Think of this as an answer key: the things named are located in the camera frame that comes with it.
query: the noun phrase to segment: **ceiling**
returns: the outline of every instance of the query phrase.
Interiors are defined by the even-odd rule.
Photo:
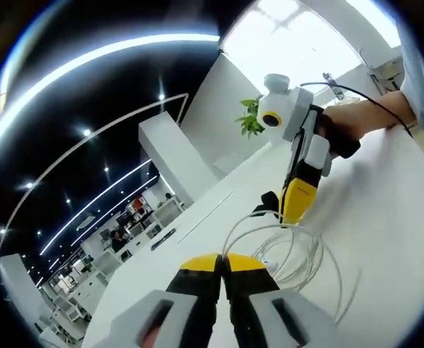
[[[9,86],[8,103],[56,67],[106,44],[158,33],[222,36],[250,2],[67,1],[30,48]],[[16,10],[12,5],[4,8]],[[1,18],[5,18],[3,25],[14,17],[3,14]],[[22,30],[19,27],[8,35],[18,38]],[[157,101],[160,93],[166,97],[187,93],[190,102],[217,55],[217,43],[162,43],[126,49],[95,59],[52,83],[21,111],[20,121],[1,141],[0,229],[25,193],[23,185],[33,182],[78,143],[84,129],[94,131]],[[181,103],[172,101],[165,109],[176,118]],[[110,128],[57,166],[17,213],[0,255],[25,255],[25,265],[33,266],[30,274],[37,281],[46,275],[49,260],[74,252],[78,245],[72,248],[70,244],[80,233],[75,228],[86,214],[70,225],[43,257],[38,256],[77,211],[146,159],[138,143],[138,124],[159,112],[160,108],[154,108]],[[105,194],[87,213],[103,215],[120,201],[121,191],[133,191],[156,172],[153,164],[143,167]]]

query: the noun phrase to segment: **person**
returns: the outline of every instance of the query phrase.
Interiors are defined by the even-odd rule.
[[[397,28],[402,42],[405,78],[400,91],[389,92],[376,101],[400,116],[406,125],[418,122],[424,129],[424,59],[407,29],[401,25]],[[398,123],[386,110],[369,101],[327,107],[325,114],[357,140],[366,133]]]
[[[110,235],[112,237],[112,249],[114,252],[118,252],[126,245],[126,241],[122,239],[117,230],[113,230]]]

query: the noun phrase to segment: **black cable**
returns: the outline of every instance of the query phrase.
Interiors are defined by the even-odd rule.
[[[347,91],[351,91],[353,93],[358,94],[359,96],[362,96],[363,98],[367,99],[368,101],[372,102],[374,105],[380,107],[383,110],[386,110],[389,114],[391,114],[392,116],[394,116],[394,118],[399,121],[399,123],[401,125],[403,125],[403,127],[405,128],[406,132],[408,133],[409,136],[412,136],[410,129],[408,128],[408,126],[405,124],[405,122],[402,121],[402,119],[394,112],[392,112],[391,110],[389,110],[388,108],[386,108],[385,106],[379,104],[376,100],[371,99],[369,96],[364,95],[362,92],[359,92],[353,88],[347,87],[347,86],[343,86],[343,85],[338,85],[335,83],[329,83],[329,82],[306,82],[306,83],[302,83],[300,86],[313,86],[313,85],[324,85],[324,86],[330,86],[330,87],[340,87],[343,89],[346,89]]]

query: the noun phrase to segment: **green plant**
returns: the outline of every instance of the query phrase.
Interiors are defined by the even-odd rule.
[[[244,116],[236,120],[236,122],[241,122],[241,134],[246,135],[250,139],[250,136],[254,134],[258,136],[265,129],[257,121],[257,112],[258,112],[258,103],[261,96],[256,99],[245,99],[241,100],[240,103],[246,108],[244,111]]]

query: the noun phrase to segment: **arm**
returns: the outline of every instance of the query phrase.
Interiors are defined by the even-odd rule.
[[[381,96],[377,102],[400,116],[405,124],[416,121],[415,113],[401,91]],[[366,133],[398,123],[394,116],[369,101],[327,107],[325,114],[331,117],[334,123],[342,125],[355,139],[361,139]]]

